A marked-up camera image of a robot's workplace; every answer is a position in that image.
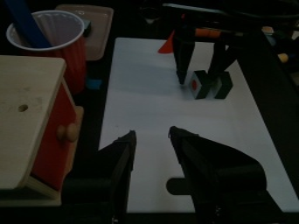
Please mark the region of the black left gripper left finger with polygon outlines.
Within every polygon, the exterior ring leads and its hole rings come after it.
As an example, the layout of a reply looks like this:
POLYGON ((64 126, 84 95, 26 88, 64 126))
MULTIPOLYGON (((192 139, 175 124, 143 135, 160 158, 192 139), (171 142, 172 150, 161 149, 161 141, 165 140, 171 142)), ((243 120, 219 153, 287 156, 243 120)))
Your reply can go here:
POLYGON ((61 188, 62 224, 125 224, 135 154, 129 130, 72 168, 61 188))

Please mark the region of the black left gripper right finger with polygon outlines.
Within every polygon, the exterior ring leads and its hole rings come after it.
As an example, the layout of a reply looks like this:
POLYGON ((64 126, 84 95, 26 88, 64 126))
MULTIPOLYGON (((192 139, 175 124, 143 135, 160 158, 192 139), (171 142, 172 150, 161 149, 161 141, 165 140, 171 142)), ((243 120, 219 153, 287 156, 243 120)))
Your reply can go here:
POLYGON ((197 224, 283 224, 261 164, 244 152, 172 126, 168 137, 181 166, 197 224))

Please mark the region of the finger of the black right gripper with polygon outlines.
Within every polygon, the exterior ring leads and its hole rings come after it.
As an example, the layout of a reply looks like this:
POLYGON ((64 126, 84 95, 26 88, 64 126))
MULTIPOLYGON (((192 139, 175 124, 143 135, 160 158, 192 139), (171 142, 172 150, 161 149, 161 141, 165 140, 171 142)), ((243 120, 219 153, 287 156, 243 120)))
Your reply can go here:
POLYGON ((213 53, 209 62, 209 69, 207 72, 209 84, 216 85, 220 78, 223 78, 228 72, 227 68, 235 62, 237 57, 237 49, 219 41, 213 43, 213 53))
POLYGON ((185 29, 176 29, 172 36, 172 52, 176 65, 176 75, 181 85, 184 84, 187 77, 193 47, 193 32, 185 29))

